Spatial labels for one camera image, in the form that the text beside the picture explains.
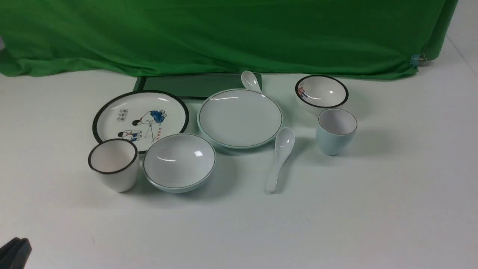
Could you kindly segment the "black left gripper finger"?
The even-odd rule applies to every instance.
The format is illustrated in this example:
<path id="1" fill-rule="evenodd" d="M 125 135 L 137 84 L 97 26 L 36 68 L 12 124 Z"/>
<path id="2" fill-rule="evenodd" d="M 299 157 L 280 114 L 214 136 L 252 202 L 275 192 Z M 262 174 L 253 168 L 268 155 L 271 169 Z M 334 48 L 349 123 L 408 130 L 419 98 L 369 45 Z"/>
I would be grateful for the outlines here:
<path id="1" fill-rule="evenodd" d="M 31 254 L 29 239 L 14 237 L 0 249 L 1 269 L 24 269 Z"/>

